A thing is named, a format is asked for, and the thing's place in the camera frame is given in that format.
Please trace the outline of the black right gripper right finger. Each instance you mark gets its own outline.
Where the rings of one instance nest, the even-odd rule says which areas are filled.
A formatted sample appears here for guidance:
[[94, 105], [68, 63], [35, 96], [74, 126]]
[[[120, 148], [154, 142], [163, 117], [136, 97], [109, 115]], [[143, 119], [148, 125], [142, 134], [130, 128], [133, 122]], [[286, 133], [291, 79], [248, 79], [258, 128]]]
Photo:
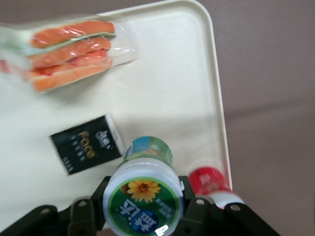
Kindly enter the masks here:
[[269, 224], [243, 203], [229, 203], [224, 209], [206, 196], [196, 196], [187, 176], [184, 184], [184, 215], [174, 236], [278, 236]]

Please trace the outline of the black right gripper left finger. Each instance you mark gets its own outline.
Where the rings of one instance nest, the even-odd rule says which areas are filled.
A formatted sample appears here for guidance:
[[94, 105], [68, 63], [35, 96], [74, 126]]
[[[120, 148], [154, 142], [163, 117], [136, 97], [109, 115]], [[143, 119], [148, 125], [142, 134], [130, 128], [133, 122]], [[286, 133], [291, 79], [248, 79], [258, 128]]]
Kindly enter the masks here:
[[103, 193], [110, 176], [106, 176], [90, 197], [81, 197], [58, 211], [56, 206], [41, 205], [11, 224], [2, 236], [95, 236], [106, 220]]

